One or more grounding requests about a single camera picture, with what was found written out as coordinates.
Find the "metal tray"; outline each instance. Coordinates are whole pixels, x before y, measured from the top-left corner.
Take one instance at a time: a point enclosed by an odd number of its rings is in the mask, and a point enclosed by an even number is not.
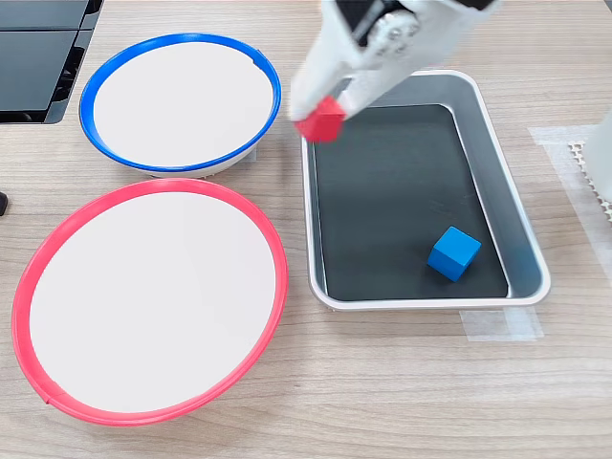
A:
[[[335,310],[529,306],[550,274],[475,82],[420,72],[345,123],[302,141],[308,265]],[[450,227],[478,239],[458,282],[427,264]]]

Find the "blue cube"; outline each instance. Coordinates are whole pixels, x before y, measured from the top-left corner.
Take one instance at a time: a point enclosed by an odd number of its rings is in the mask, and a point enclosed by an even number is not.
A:
[[[450,227],[433,246],[427,264],[453,282],[459,280],[478,251],[480,242],[455,227]]]

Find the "red rim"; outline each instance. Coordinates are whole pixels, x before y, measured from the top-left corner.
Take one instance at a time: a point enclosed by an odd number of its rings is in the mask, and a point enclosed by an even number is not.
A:
[[[245,359],[229,375],[202,395],[167,408],[142,413],[116,413],[93,408],[64,392],[49,377],[38,361],[30,336],[30,307],[34,289],[55,253],[87,222],[105,210],[130,199],[171,191],[203,194],[224,201],[245,213],[261,230],[272,251],[276,271],[274,303],[270,318],[261,337]],[[152,180],[120,188],[96,199],[68,217],[47,237],[21,276],[15,293],[11,319],[12,343],[26,378],[46,404],[51,404],[83,421],[106,426],[143,426],[158,423],[187,414],[207,404],[228,390],[249,371],[266,349],[278,326],[287,298],[287,284],[287,258],[280,237],[272,222],[255,204],[235,191],[210,182],[190,179]]]

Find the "wooden table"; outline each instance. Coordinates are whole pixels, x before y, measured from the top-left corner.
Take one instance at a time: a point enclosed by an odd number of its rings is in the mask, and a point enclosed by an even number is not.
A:
[[[612,290],[528,132],[596,123],[612,105],[612,14],[602,1],[509,0],[448,64],[479,83],[549,263],[553,290],[537,307],[545,338],[468,342],[457,312],[340,314],[318,304],[306,279],[298,140],[281,117],[256,163],[213,179],[264,209],[289,258],[285,315],[248,376],[189,416],[134,429],[87,425],[34,393],[11,345],[20,274],[69,214],[144,179],[81,132],[89,76],[154,35],[226,33],[260,48],[287,89],[318,27],[310,1],[109,1],[65,120],[0,126],[0,188],[11,198],[0,218],[0,457],[612,457]]]

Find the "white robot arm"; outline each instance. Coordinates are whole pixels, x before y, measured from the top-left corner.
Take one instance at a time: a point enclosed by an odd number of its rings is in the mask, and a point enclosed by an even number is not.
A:
[[[290,118],[304,137],[331,141],[347,120],[425,66],[439,63],[463,32],[501,0],[322,0],[317,41],[291,86]],[[329,94],[351,78],[338,100]]]

